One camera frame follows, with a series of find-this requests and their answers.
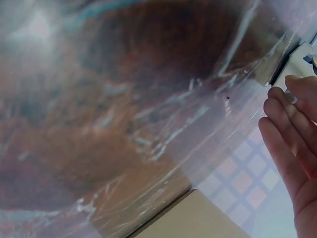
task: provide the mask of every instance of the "brown surface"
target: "brown surface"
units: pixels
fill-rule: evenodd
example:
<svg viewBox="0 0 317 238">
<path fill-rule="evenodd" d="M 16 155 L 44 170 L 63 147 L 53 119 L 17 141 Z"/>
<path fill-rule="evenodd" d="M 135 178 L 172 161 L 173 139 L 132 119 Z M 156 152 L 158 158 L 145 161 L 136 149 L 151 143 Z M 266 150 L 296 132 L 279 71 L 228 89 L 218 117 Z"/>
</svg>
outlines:
<svg viewBox="0 0 317 238">
<path fill-rule="evenodd" d="M 111 2 L 28 2 L 0 3 L 3 237 L 132 232 L 254 129 L 258 82 L 317 18 L 312 0 L 152 1 L 85 19 Z M 39 9 L 46 39 L 27 30 Z"/>
</svg>

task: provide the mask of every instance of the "dark spot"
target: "dark spot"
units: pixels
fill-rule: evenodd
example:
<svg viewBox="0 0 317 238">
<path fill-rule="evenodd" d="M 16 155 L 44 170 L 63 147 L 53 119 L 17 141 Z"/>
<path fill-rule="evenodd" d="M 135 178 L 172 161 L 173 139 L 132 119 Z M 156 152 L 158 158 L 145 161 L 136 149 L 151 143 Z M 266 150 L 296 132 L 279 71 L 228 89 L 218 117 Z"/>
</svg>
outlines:
<svg viewBox="0 0 317 238">
<path fill-rule="evenodd" d="M 93 84 L 93 81 L 88 78 L 79 78 L 76 80 L 76 83 L 80 86 L 90 86 Z"/>
<path fill-rule="evenodd" d="M 85 105 L 85 99 L 79 99 L 79 100 L 77 100 L 77 105 L 78 105 L 78 106 L 83 106 L 83 105 Z"/>
<path fill-rule="evenodd" d="M 51 91 L 51 96 L 52 96 L 53 98 L 56 98 L 58 95 L 61 94 L 61 92 L 62 92 L 62 89 L 61 89 L 61 88 L 53 89 L 53 90 Z"/>
<path fill-rule="evenodd" d="M 105 104 L 99 103 L 99 104 L 96 105 L 96 109 L 98 111 L 105 111 L 105 110 L 108 109 L 108 107 Z"/>
<path fill-rule="evenodd" d="M 125 132 L 131 135 L 133 133 L 133 130 L 134 130 L 133 122 L 129 121 Z"/>
<path fill-rule="evenodd" d="M 60 113 L 61 113 L 62 116 L 67 115 L 67 109 L 63 108 Z"/>
<path fill-rule="evenodd" d="M 79 60 L 81 65 L 97 74 L 101 74 L 103 72 L 103 66 L 100 63 L 96 63 L 88 58 L 89 58 L 88 56 L 82 57 Z"/>
<path fill-rule="evenodd" d="M 40 102 L 25 100 L 20 108 L 20 115 L 27 118 L 32 124 L 38 125 L 45 117 Z"/>
</svg>

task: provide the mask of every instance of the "fingernail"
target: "fingernail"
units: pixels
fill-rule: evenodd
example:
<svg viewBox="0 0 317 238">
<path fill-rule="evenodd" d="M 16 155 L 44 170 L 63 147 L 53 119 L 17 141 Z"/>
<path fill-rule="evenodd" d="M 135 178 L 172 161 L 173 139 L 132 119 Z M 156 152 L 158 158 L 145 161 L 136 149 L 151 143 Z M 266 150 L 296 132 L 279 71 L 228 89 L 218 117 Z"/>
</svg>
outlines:
<svg viewBox="0 0 317 238">
<path fill-rule="evenodd" d="M 302 76 L 298 76 L 298 75 L 294 75 L 294 74 L 290 74 L 290 75 L 285 76 L 285 79 L 287 79 L 287 80 L 297 80 L 297 79 L 300 79 L 300 78 L 303 78 L 303 77 Z"/>
<path fill-rule="evenodd" d="M 291 104 L 295 104 L 298 101 L 297 97 L 295 97 L 288 89 L 285 91 L 285 96 Z"/>
</svg>

